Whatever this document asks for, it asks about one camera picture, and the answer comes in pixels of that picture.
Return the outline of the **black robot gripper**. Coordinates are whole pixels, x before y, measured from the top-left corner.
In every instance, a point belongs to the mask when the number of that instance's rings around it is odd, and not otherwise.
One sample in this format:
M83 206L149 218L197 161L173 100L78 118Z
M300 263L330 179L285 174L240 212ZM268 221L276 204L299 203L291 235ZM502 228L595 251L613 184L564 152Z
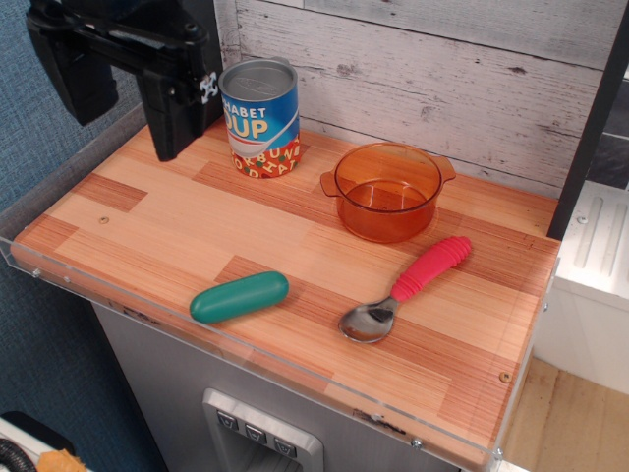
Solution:
M107 62L148 62L137 76L157 158L170 161L220 117L219 70L205 26L181 1L32 1L29 36L63 105L85 126L119 95Z

